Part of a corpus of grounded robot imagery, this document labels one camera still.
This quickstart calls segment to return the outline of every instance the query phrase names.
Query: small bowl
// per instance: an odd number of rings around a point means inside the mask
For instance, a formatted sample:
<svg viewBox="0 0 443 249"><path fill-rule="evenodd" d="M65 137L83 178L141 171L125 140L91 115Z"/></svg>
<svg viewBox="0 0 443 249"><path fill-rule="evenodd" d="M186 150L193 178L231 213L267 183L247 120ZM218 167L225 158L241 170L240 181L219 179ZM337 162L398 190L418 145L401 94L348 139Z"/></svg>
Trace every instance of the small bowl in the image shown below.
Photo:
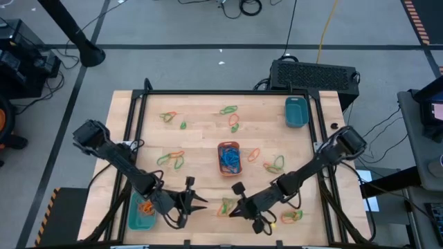
<svg viewBox="0 0 443 249"><path fill-rule="evenodd" d="M153 215L142 215L138 211L138 202L145 201L140 194L132 192L131 203L129 204L129 215L127 218L127 226L135 231L149 231L154 227L157 212L154 210Z"/></svg>
<svg viewBox="0 0 443 249"><path fill-rule="evenodd" d="M309 122L306 100L299 97L287 98L284 103L284 115L288 127L303 127Z"/></svg>
<svg viewBox="0 0 443 249"><path fill-rule="evenodd" d="M226 148L226 147L234 147L236 149L238 149L240 151L240 145L238 144L238 142L221 142L218 146L217 146L217 151L219 152L219 171L220 174L222 176L238 176L242 173L243 171L243 167L242 167L242 161L240 160L240 154L238 155L239 158L239 171L238 173L229 173L229 172L224 172L222 170L222 166L220 165L220 159L222 159L222 149Z"/></svg>

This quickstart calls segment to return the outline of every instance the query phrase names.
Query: black and orange tape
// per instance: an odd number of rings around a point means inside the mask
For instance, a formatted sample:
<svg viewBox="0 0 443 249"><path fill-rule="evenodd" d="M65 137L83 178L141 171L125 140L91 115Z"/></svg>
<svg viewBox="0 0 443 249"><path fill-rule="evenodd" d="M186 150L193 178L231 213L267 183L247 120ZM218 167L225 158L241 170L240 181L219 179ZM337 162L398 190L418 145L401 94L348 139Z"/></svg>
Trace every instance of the black and orange tape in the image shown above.
<svg viewBox="0 0 443 249"><path fill-rule="evenodd" d="M420 20L420 17L417 14L417 11L415 10L414 4L412 1L404 1L406 8L408 9L410 18L412 18L415 28L417 29L418 35L420 36L420 39L422 40L423 44L429 45L429 36L426 30L423 27L423 23Z"/></svg>
<svg viewBox="0 0 443 249"><path fill-rule="evenodd" d="M53 208L55 197L57 197L57 194L59 191L60 191L60 188L58 187L58 188L54 189L53 194L51 195L51 199L49 200L48 207L46 208L46 212L44 213L43 221L42 221L42 224L40 225L40 229L37 234L37 238L35 239L35 242L34 242L34 247L39 246L40 240L42 240L44 228L46 227L46 224L48 223L49 215L51 214L51 209Z"/></svg>

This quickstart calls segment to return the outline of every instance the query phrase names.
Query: teal plastic bin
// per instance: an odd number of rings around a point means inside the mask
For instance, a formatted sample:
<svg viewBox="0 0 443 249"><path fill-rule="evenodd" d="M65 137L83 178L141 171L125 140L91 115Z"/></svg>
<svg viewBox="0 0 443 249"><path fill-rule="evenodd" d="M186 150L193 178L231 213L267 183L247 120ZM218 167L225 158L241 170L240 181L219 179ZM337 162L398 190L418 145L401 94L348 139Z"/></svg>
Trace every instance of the teal plastic bin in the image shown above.
<svg viewBox="0 0 443 249"><path fill-rule="evenodd" d="M148 231L155 225L157 212L153 215L144 215L138 211L138 204L145 201L140 194L132 192L131 203L129 204L129 215L127 225L131 230Z"/></svg>
<svg viewBox="0 0 443 249"><path fill-rule="evenodd" d="M288 127L303 127L309 122L306 100L300 97L287 98L284 104L284 115Z"/></svg>

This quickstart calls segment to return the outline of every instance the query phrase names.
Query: gray floor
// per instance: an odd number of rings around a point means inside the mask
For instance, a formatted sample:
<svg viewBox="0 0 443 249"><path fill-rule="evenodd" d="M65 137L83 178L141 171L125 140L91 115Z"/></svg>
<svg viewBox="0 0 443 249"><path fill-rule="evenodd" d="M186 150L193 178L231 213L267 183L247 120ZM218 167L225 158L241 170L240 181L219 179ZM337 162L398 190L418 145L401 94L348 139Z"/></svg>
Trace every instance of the gray floor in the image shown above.
<svg viewBox="0 0 443 249"><path fill-rule="evenodd" d="M104 1L63 2L79 26L83 26L100 13ZM227 3L229 15L238 13L236 3L236 0ZM290 44L318 44L332 3L298 0ZM116 4L117 0L111 0L109 7ZM128 0L106 15L98 44L284 44L292 4L292 0L283 0L277 6L270 6L264 1L258 16L230 20L214 2L182 6L171 0ZM47 44L67 41L37 0L16 0L0 8L0 16L23 19ZM92 36L95 25L85 30L88 37ZM342 0L331 20L325 44L418 45L419 41L400 0ZM91 180L96 160L81 154L72 145L71 134L86 119L106 120L113 91L139 89L145 77L155 89L251 89L268 75L272 60L282 54L280 49L220 52L216 48L105 52L104 63L88 68L82 81L28 246L33 245L53 189L86 187ZM288 50L288 53L302 62L315 62L317 55L316 50ZM443 66L443 51L433 51L433 56ZM67 64L72 63L70 59L65 60ZM435 79L421 50L324 50L320 63L355 66L361 73L361 94L350 115L350 124L361 133L397 109L398 91L419 89ZM0 212L5 214L0 223L0 248L17 245L79 70L80 66L63 70L64 88L51 100L36 104L18 117L17 133L29 139L29 146L23 151L0 151L0 157L6 161L0 169ZM403 122L397 121L373 144L375 157L380 157L405 134ZM403 169L413 163L405 140L373 166ZM404 244L404 236L380 232L377 241L400 246Z"/></svg>

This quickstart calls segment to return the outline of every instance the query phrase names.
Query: wooden tabletop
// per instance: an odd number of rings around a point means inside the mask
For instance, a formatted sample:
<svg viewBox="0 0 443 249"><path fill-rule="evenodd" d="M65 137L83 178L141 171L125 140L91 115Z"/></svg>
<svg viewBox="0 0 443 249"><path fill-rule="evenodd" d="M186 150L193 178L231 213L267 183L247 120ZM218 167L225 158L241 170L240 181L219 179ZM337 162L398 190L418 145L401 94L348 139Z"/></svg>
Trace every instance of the wooden tabletop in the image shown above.
<svg viewBox="0 0 443 249"><path fill-rule="evenodd" d="M106 126L113 141L121 141L125 129L131 91L115 91ZM328 135L333 131L330 124L344 125L336 92L321 92L321 103ZM145 145L140 148L136 166L151 172L162 169L165 172L165 189L181 191L185 188L186 176L195 177L192 187L208 203L193 201L193 205L206 206L207 209L192 213L184 229L173 230L158 216L155 226L149 232L126 229L125 243L136 244L183 244L190 239L194 245L234 244L234 245L275 245L283 240L286 246L326 246L325 222L320 203L320 192L316 177L311 177L301 187L303 218L295 224L286 225L278 221L273 235L255 234L252 221L243 218L218 217L217 210L222 198L238 199L231 186L243 182L247 196L269 186L269 181L277 175L263 168L264 161L274 161L283 155L284 171L297 170L313 157L309 127L288 128L284 121L285 95L149 95L141 138ZM315 104L314 122L317 137L320 130L317 122ZM138 116L136 107L135 119ZM226 106L237 105L239 130L230 132L229 115L219 114ZM176 111L178 114L169 123L159 117L161 113ZM187 128L180 129L182 121ZM134 139L136 121L132 127ZM221 176L217 168L217 145L221 142L236 141L240 145L243 172L239 176ZM250 152L260 148L260 155L252 163L247 161ZM185 163L180 170L174 170L173 162L157 166L159 157L173 151L184 150ZM98 160L95 173L107 163ZM92 185L78 239L87 237L99 224L109 209L114 186L116 169L109 168ZM370 237L363 201L356 176L350 170L339 167L336 173L338 190L343 211L360 233ZM292 200L297 204L298 198ZM280 216L288 210L288 205L275 204L271 211ZM114 221L113 238L116 238L120 213ZM339 241L337 229L334 230Z"/></svg>

